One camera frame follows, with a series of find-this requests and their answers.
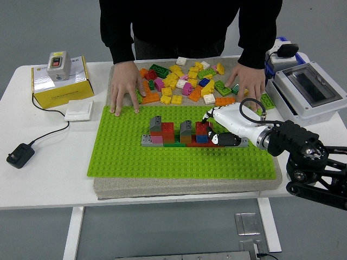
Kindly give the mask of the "person's right hand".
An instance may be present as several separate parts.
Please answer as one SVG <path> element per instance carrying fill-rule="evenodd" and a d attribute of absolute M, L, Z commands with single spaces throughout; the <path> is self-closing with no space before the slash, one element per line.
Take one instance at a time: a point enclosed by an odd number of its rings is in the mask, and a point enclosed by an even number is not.
<path fill-rule="evenodd" d="M 141 96 L 146 96 L 143 79 L 135 63 L 133 61 L 127 61 L 115 64 L 111 80 L 110 112 L 115 116 L 120 116 L 124 96 L 128 93 L 133 103 L 134 112 L 138 114 L 139 102 L 136 90 L 139 91 Z"/>

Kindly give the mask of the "person's left hand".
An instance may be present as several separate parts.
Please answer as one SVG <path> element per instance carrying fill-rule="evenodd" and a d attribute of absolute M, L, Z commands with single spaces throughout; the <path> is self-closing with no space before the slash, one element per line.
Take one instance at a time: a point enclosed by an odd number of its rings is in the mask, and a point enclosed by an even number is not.
<path fill-rule="evenodd" d="M 230 87 L 236 78 L 238 78 L 239 81 L 238 102 L 244 100 L 245 90 L 248 90 L 249 98 L 258 101 L 261 100 L 261 96 L 265 91 L 266 78 L 264 69 L 254 69 L 237 63 L 226 81 L 225 86 Z"/>

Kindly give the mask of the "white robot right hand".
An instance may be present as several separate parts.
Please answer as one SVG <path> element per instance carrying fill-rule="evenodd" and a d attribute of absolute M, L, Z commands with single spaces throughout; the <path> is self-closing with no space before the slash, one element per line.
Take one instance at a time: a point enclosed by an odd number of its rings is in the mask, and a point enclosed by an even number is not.
<path fill-rule="evenodd" d="M 243 138 L 247 138 L 259 149 L 268 148 L 272 126 L 261 120 L 249 108 L 243 106 L 240 110 L 240 103 L 212 108 L 205 113 L 202 123 L 206 123 L 209 118 L 213 118 L 228 130 L 227 133 L 217 134 L 211 127 L 207 127 L 208 137 L 212 143 L 219 146 L 238 146 Z"/>

